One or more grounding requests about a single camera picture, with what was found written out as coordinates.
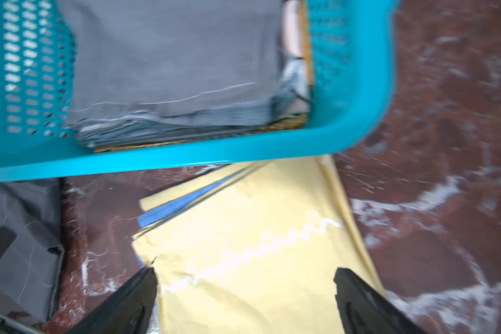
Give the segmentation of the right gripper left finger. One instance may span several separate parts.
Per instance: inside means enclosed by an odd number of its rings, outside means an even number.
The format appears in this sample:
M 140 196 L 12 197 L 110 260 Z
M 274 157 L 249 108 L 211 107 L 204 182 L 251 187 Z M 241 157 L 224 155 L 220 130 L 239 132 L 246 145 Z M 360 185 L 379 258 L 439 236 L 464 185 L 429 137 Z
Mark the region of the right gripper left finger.
M 69 332 L 144 334 L 149 329 L 156 296 L 154 269 L 144 267 Z

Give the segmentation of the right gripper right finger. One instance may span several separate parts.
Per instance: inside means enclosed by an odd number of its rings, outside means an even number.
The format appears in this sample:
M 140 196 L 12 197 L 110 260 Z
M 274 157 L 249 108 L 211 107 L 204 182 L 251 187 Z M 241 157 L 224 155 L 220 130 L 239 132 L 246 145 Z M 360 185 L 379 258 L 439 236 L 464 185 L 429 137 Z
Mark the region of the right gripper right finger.
M 425 334 L 394 305 L 348 268 L 334 277 L 338 312 L 348 334 Z

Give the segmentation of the dark grey checked pillowcase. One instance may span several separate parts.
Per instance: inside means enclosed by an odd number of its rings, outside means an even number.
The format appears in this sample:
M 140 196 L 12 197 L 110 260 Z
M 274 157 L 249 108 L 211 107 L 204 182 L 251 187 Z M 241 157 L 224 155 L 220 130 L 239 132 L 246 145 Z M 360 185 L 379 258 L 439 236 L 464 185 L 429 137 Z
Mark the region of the dark grey checked pillowcase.
M 58 178 L 0 183 L 0 227 L 17 234 L 0 260 L 0 314 L 39 324 L 57 311 L 61 209 Z

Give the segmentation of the teal plastic basket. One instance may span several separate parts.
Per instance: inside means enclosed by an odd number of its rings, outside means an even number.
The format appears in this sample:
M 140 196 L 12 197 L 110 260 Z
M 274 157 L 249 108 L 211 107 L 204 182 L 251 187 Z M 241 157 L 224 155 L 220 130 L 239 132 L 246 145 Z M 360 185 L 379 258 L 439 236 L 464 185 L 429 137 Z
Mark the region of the teal plastic basket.
M 314 86 L 302 129 L 95 153 L 65 126 L 75 42 L 54 1 L 0 1 L 0 182 L 333 154 L 395 88 L 395 1 L 309 1 Z

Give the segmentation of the pale yellow zigzag pillowcase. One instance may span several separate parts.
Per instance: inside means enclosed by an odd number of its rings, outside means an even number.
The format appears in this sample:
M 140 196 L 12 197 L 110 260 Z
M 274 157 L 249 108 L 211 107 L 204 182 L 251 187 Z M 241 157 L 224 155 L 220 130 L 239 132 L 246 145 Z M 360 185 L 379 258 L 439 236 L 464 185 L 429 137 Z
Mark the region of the pale yellow zigzag pillowcase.
M 339 268 L 384 292 L 329 155 L 232 164 L 140 206 L 161 333 L 341 333 Z

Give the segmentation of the plain grey pillowcase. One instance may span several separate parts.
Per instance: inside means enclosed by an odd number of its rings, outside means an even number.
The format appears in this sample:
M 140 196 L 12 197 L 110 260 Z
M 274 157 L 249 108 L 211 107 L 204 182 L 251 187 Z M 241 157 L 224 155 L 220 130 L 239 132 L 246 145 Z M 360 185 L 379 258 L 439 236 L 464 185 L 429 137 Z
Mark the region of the plain grey pillowcase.
M 303 83 L 280 1 L 59 1 L 76 41 L 67 126 L 88 148 L 230 136 Z

